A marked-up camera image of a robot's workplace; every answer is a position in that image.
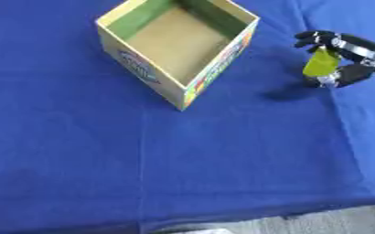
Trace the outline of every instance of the yellow sponge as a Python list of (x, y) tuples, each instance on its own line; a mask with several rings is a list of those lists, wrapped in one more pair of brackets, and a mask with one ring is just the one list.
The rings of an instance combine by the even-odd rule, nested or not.
[(337, 69), (339, 61), (340, 58), (335, 53), (319, 48), (305, 65), (303, 74), (307, 77), (326, 76)]

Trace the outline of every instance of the robotic hand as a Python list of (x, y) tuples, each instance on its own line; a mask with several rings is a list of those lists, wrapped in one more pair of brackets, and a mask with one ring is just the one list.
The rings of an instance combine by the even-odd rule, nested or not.
[(369, 79), (375, 73), (375, 42), (330, 31), (307, 31), (297, 34), (295, 38), (298, 39), (296, 48), (313, 45), (308, 52), (315, 53), (324, 48), (342, 59), (354, 62), (338, 67), (326, 76), (306, 77), (306, 84), (310, 87), (341, 88)]

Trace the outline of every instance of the blue tablecloth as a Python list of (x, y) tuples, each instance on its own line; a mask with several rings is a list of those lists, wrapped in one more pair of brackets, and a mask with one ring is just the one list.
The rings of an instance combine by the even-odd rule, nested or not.
[(102, 52), (93, 21), (120, 2), (0, 0), (0, 231), (375, 204), (375, 79), (305, 89), (292, 48), (375, 40), (375, 0), (237, 0), (256, 36), (183, 113)]

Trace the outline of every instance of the colorful label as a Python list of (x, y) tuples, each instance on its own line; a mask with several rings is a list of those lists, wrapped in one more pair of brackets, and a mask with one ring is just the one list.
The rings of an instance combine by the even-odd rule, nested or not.
[(223, 72), (231, 62), (237, 58), (252, 40), (254, 28), (250, 30), (237, 44), (229, 48), (220, 57), (220, 60), (205, 73), (203, 78), (192, 85), (185, 93), (185, 107), (188, 107), (196, 97), (205, 90), (210, 83)]
[(146, 82), (160, 83), (157, 80), (154, 71), (149, 63), (145, 62), (142, 58), (125, 51), (118, 51), (120, 61), (127, 67), (133, 74)]

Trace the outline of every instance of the cardboard box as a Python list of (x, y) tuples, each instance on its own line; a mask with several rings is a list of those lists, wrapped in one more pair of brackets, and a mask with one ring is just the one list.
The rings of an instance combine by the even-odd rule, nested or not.
[(107, 53), (185, 110), (247, 47), (258, 21), (230, 0), (128, 0), (97, 25)]

